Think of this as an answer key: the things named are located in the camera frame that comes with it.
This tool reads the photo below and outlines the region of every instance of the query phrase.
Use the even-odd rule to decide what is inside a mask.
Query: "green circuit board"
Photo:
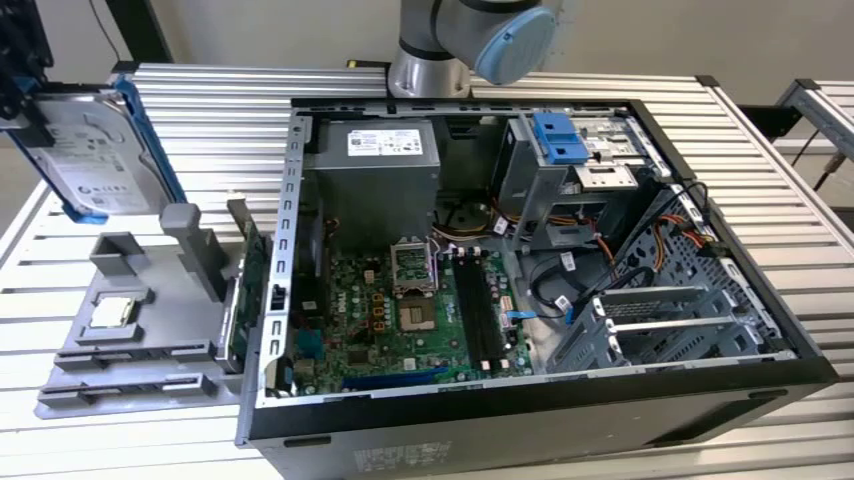
[[[513,293],[501,258],[487,256],[482,265],[494,293],[494,318],[501,322],[501,299],[511,301]],[[470,365],[447,257],[438,262],[438,278],[439,288],[431,296],[398,298],[390,254],[334,255],[326,327],[298,332],[295,379],[302,394],[363,390],[347,387],[362,377],[426,374],[427,383],[453,384],[531,374],[521,327],[511,327],[519,341],[510,348],[505,345],[503,368],[485,371]]]

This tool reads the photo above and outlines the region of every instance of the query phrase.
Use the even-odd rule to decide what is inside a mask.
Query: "blue drive bracket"
[[[146,107],[143,107],[143,100],[139,97],[136,86],[127,79],[126,75],[119,75],[112,86],[116,91],[122,93],[124,101],[127,102],[128,110],[131,111],[131,118],[134,119],[134,126],[143,137],[147,144],[146,146],[148,147],[148,151],[151,152],[151,156],[155,160],[155,164],[160,170],[160,175],[163,176],[163,180],[168,188],[167,194],[170,199],[174,203],[187,203],[187,195],[184,194],[184,189],[178,181],[178,175],[175,175],[175,170],[172,169],[170,158],[163,150],[163,145],[160,145],[160,138],[155,133],[155,127],[151,125],[148,115],[146,115]]]
[[[534,135],[551,165],[583,165],[590,153],[566,113],[535,113]]]
[[[27,79],[16,79],[16,81],[20,85],[22,90],[27,92],[34,90],[36,86],[35,82],[28,82]],[[155,129],[151,125],[151,120],[146,115],[146,109],[139,96],[139,91],[136,90],[134,83],[128,80],[126,75],[120,75],[116,82],[112,85],[104,86],[104,88],[111,88],[111,87],[115,89],[116,92],[122,94],[122,97],[126,101],[134,129],[139,133],[142,142],[144,143],[144,146],[151,154],[151,157],[158,169],[158,174],[160,175],[163,185],[166,187],[164,188],[166,197],[168,198],[168,201],[171,203],[187,203],[187,195],[184,194],[184,190],[179,183],[175,170],[172,169],[172,165],[166,155],[166,151],[163,150],[163,146],[160,145],[160,139],[158,138],[158,134],[155,133]],[[39,164],[34,160],[28,148],[23,145],[23,143],[16,137],[15,131],[10,131],[8,133],[19,150],[30,160],[30,163],[34,165],[34,167],[39,171],[42,178],[48,183],[51,190],[59,197],[63,203],[63,212],[66,213],[68,218],[75,223],[104,224],[107,222],[108,215],[106,215],[103,212],[83,213],[75,209],[72,202],[63,195],[63,192],[58,188],[56,183],[51,179],[51,176],[39,167]]]

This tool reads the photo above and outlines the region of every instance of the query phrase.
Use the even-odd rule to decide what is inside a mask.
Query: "cable connector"
[[[690,222],[680,222],[673,224],[673,229],[670,230],[670,236],[678,237],[686,232],[692,232],[696,230],[694,225]]]
[[[706,241],[697,255],[706,258],[725,258],[732,254],[730,247],[724,242]]]

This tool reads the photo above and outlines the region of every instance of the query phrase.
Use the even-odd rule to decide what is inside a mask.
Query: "power supply label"
[[[347,155],[379,157],[422,155],[422,135],[417,129],[354,130],[347,134]]]

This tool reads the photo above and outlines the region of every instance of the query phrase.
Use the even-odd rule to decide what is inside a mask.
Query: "ram slot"
[[[454,259],[457,296],[471,366],[479,370],[497,370],[501,368],[505,355],[493,297],[481,262],[482,259],[475,256]]]

